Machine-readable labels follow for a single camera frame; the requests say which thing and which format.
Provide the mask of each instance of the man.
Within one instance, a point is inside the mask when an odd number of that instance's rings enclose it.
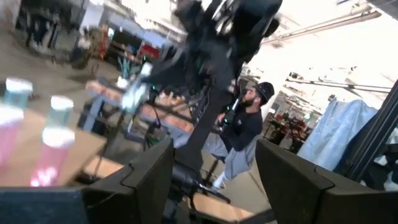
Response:
[[[220,134],[210,133],[204,150],[214,156],[227,157],[234,149],[242,151],[262,131],[261,106],[275,94],[271,83],[259,83],[248,89],[236,110],[232,123]],[[220,122],[225,114],[218,116]]]

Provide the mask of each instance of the concrete floor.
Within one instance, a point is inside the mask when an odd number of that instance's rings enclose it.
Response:
[[[0,32],[0,80],[7,77],[19,77],[30,80],[34,84],[34,92],[40,96],[38,100],[29,103],[28,107],[47,114],[50,109],[52,95],[65,95],[75,102],[75,108],[82,110],[90,97],[84,90],[84,85],[68,78],[76,75],[87,75],[89,70],[76,71],[69,66],[54,65],[46,59],[35,57],[21,47],[9,34]],[[106,63],[99,63],[97,76],[115,79],[119,75],[116,69]],[[70,126],[74,127],[79,114],[74,113]],[[203,154],[204,169],[208,169],[213,158]],[[250,212],[261,212],[269,208],[267,197],[261,186],[257,165],[252,170],[239,175],[233,181],[226,183],[223,193],[232,200],[232,204]]]

